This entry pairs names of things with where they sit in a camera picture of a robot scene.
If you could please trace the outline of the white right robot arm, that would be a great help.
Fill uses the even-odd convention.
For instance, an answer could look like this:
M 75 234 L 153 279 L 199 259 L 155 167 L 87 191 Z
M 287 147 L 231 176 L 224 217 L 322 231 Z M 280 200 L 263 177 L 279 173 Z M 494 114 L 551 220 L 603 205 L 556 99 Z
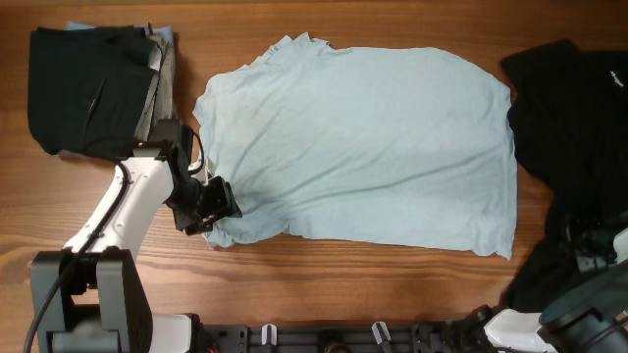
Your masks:
M 580 273 L 594 277 L 542 313 L 494 315 L 484 334 L 496 352 L 627 350 L 627 213 L 594 221 L 568 217 L 561 242 Z

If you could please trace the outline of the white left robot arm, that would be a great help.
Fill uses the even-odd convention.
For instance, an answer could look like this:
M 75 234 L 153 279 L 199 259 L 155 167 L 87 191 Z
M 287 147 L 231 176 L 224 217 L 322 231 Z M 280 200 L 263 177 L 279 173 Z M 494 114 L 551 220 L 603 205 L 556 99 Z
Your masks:
M 135 259 L 162 205 L 188 235 L 241 215 L 221 177 L 201 181 L 173 142 L 141 142 L 114 160 L 115 176 L 84 228 L 30 267 L 34 317 L 24 350 L 42 352 L 214 352 L 192 314 L 156 315 Z

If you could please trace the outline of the light blue t-shirt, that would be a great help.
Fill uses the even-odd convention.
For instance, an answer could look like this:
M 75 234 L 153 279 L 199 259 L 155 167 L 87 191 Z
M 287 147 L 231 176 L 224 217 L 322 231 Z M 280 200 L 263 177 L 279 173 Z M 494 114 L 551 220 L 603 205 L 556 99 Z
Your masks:
M 206 240 L 288 233 L 509 258 L 509 107 L 506 85 L 444 50 L 284 37 L 196 101 L 211 170 L 241 209 Z

